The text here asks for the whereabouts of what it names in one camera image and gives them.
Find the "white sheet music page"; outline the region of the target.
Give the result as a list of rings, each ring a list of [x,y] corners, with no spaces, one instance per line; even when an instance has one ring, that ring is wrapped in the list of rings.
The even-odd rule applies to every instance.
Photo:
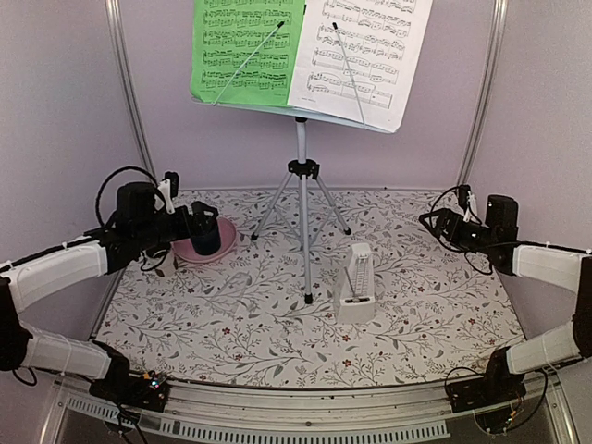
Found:
[[[308,1],[288,104],[394,133],[432,10],[429,1]]]

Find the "white perforated music stand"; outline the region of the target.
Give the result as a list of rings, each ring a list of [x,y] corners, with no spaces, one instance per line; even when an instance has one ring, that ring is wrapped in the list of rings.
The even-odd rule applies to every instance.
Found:
[[[299,204],[300,204],[300,242],[304,252],[308,252],[311,244],[315,240],[314,233],[309,229],[308,222],[308,184],[310,181],[319,181],[319,165],[308,157],[306,148],[306,124],[309,120],[323,120],[326,122],[337,123],[346,126],[352,126],[364,130],[373,130],[377,132],[383,132],[375,129],[366,129],[362,125],[339,117],[332,117],[322,115],[306,109],[300,109],[297,107],[291,107],[289,104],[286,107],[273,107],[273,106],[257,106],[257,105],[231,105],[231,104],[218,104],[211,106],[229,106],[241,109],[251,109],[261,112],[268,112],[274,114],[283,114],[293,117],[296,124],[297,132],[297,156],[289,163],[288,170],[286,173],[286,180],[296,180],[299,185]]]

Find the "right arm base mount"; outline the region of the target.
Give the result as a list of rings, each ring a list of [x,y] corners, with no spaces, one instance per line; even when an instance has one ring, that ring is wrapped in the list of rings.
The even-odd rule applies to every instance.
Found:
[[[526,394],[524,375],[479,376],[445,383],[454,413],[467,412],[517,400]]]

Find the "dark blue mug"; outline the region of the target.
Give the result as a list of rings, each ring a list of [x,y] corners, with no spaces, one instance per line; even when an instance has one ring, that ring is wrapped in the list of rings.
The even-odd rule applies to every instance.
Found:
[[[193,250],[199,255],[209,256],[217,253],[221,248],[221,236],[218,222],[216,220],[216,230],[210,236],[193,237],[191,236],[191,245]]]

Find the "white metronome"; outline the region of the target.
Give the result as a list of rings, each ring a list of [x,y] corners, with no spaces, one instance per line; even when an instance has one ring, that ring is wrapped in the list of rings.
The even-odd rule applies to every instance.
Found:
[[[339,267],[333,288],[338,324],[365,324],[376,315],[373,252],[368,243],[355,243]]]

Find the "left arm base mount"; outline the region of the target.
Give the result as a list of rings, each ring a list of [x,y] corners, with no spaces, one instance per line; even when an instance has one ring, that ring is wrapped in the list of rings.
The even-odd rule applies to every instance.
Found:
[[[164,374],[149,371],[141,376],[127,374],[95,380],[89,393],[115,405],[162,413],[167,405],[170,385]]]

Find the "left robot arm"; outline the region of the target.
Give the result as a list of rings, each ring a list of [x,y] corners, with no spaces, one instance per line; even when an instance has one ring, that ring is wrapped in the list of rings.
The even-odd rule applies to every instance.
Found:
[[[126,268],[147,251],[201,236],[215,225],[215,208],[194,202],[175,206],[177,185],[136,181],[117,190],[116,209],[99,228],[81,237],[1,267],[1,369],[37,367],[101,381],[117,401],[137,394],[129,362],[105,345],[68,339],[27,327],[26,308],[90,278]]]

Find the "green sheet music page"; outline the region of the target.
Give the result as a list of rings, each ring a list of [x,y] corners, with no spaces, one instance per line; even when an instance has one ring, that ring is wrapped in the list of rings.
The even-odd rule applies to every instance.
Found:
[[[286,107],[305,3],[194,3],[190,91],[203,103]]]

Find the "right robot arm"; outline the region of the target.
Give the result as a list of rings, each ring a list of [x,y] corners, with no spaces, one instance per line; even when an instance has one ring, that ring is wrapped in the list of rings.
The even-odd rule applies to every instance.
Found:
[[[489,195],[480,220],[470,203],[472,194],[458,195],[465,199],[460,213],[434,206],[419,216],[440,244],[456,253],[485,256],[500,275],[572,296],[573,314],[563,324],[491,354],[478,395],[497,403],[527,373],[591,357],[591,251],[519,240],[519,205],[511,197]]]

